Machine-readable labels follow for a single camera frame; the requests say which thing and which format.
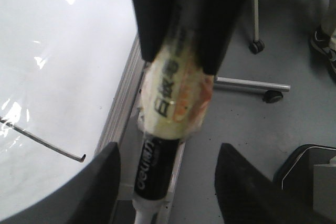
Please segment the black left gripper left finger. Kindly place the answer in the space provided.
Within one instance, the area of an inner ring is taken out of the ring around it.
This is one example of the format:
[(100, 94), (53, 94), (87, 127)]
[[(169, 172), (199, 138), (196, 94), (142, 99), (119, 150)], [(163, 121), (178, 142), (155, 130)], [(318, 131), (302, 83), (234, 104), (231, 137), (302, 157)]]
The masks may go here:
[(110, 223), (121, 173), (118, 145), (109, 143), (69, 182), (3, 223)]

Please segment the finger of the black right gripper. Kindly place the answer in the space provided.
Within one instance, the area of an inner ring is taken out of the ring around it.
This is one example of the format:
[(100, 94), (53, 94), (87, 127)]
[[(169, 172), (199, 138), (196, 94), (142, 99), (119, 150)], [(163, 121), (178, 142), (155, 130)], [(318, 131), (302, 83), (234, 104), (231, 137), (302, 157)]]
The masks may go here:
[(174, 0), (132, 0), (142, 59), (153, 62), (169, 28)]
[(245, 0), (192, 0), (191, 51), (197, 68), (216, 75)]

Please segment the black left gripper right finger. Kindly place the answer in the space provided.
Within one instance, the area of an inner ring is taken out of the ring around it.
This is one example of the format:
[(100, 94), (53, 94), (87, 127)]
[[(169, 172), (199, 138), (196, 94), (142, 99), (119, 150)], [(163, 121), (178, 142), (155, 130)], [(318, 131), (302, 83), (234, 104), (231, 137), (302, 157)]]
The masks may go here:
[(229, 143), (221, 144), (214, 187), (224, 223), (333, 222), (278, 188)]

